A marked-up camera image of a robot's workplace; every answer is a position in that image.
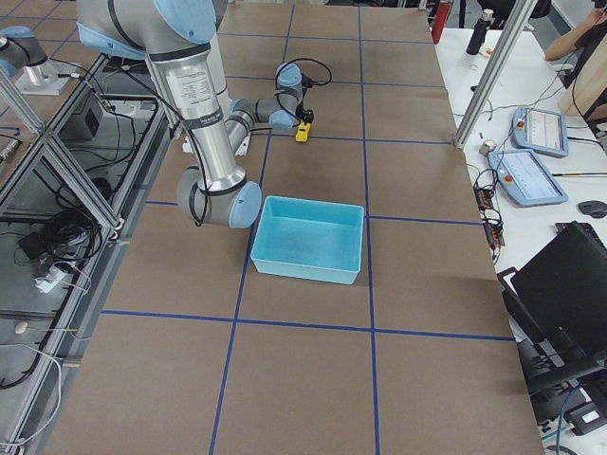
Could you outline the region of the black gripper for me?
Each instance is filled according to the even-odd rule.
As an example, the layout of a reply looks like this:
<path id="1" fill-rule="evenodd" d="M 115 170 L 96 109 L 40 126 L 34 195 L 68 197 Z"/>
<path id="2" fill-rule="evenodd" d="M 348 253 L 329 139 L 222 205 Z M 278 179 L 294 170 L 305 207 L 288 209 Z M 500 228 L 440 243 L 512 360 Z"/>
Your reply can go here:
<path id="1" fill-rule="evenodd" d="M 314 121 L 314 112 L 312 109 L 299 107 L 297 109 L 297 116 L 299 118 L 299 121 L 302 123 L 312 124 Z"/>

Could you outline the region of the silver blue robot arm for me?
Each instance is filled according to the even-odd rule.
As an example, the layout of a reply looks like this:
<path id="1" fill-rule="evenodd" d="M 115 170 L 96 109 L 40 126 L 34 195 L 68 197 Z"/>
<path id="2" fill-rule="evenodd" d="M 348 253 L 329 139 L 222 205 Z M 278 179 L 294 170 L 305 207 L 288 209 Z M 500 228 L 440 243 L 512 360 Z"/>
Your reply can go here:
<path id="1" fill-rule="evenodd" d="M 287 131 L 301 113 L 307 77 L 296 64 L 276 70 L 269 99 L 223 108 L 208 58 L 216 34 L 211 1 L 80 1 L 82 43 L 108 56 L 143 60 L 188 136 L 195 165 L 181 176 L 177 202 L 198 225 L 247 228 L 262 205 L 259 185 L 235 161 L 258 123 Z"/>

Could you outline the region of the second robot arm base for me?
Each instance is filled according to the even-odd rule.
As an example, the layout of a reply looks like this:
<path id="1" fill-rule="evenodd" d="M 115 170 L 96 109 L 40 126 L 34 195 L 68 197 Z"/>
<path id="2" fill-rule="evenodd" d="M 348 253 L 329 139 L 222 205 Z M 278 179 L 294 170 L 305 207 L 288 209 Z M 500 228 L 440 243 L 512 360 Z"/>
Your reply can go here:
<path id="1" fill-rule="evenodd" d="M 16 80 L 25 95 L 58 96 L 69 76 L 61 77 L 61 64 L 52 62 L 29 27 L 10 26 L 1 29 L 1 72 Z"/>

